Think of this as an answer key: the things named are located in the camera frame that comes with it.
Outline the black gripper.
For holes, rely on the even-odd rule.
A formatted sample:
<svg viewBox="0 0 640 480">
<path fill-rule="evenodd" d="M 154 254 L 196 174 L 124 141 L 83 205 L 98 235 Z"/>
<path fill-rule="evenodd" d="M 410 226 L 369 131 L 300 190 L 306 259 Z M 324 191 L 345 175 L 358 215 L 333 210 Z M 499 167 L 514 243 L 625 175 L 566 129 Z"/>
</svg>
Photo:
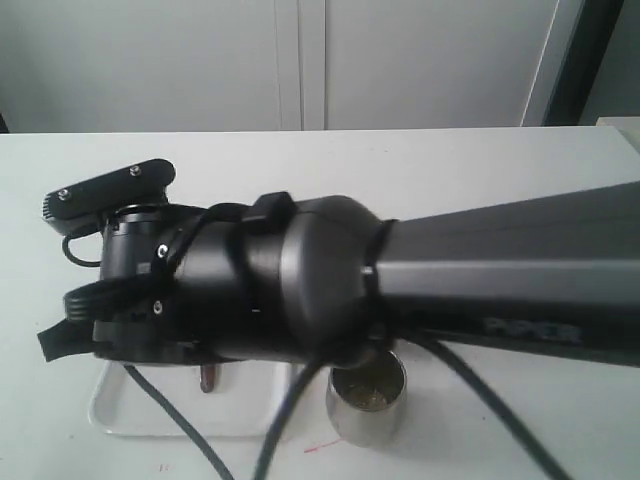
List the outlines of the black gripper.
<svg viewBox="0 0 640 480">
<path fill-rule="evenodd" d="M 210 362 L 177 280 L 192 231 L 209 219 L 205 208 L 169 203 L 129 205 L 111 215 L 92 314 L 96 357 L 153 366 Z"/>
</svg>

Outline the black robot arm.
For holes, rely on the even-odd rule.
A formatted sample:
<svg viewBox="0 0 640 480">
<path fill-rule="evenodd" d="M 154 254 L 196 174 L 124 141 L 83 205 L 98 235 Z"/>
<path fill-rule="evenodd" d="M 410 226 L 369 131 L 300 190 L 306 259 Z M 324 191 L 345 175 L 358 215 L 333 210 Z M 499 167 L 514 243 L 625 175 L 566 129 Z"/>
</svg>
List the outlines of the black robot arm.
<svg viewBox="0 0 640 480">
<path fill-rule="evenodd" d="M 357 201 L 162 206 L 117 215 L 92 336 L 142 364 L 364 360 L 435 340 L 639 363 L 639 186 L 413 220 Z"/>
</svg>

